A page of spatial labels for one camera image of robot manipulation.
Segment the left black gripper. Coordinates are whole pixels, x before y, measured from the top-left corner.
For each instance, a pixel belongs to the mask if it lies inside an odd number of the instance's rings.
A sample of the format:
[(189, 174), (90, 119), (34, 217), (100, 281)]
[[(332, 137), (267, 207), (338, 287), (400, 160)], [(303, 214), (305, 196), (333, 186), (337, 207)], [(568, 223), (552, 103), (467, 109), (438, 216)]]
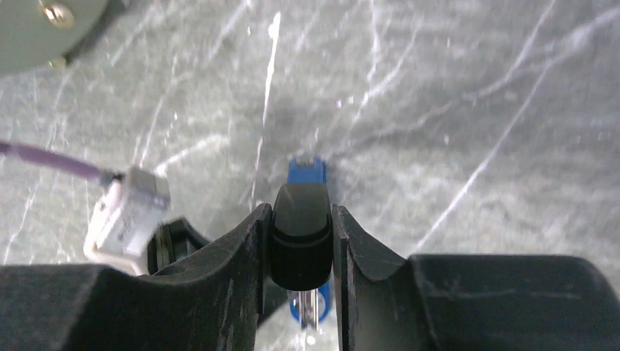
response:
[(185, 268), (177, 262), (210, 243), (185, 218), (161, 224), (146, 248), (147, 274), (170, 276), (182, 273)]

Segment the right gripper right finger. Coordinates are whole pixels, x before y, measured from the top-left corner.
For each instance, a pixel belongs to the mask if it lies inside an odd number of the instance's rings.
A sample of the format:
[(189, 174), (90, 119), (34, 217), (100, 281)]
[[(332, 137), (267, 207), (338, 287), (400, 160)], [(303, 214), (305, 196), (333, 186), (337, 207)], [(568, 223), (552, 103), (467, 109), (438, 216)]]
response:
[(619, 298), (567, 255), (403, 258), (332, 210), (341, 350), (617, 350)]

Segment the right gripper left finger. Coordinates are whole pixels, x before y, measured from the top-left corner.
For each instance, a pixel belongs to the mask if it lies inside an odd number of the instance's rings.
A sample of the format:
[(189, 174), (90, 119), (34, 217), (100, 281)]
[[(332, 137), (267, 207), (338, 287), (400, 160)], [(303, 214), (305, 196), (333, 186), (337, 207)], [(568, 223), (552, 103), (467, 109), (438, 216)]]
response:
[(1, 268), (3, 350), (252, 350), (262, 308), (258, 206), (234, 230), (157, 275), (105, 265)]

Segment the blue black stapler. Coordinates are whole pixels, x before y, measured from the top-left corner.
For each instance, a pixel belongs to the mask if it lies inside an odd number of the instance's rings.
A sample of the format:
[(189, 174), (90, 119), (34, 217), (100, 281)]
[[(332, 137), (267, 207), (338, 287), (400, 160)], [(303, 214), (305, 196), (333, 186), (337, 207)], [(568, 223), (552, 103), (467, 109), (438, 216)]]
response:
[(268, 248), (271, 277), (287, 290), (301, 329), (316, 330), (330, 311), (331, 235), (327, 165), (297, 156), (273, 205)]

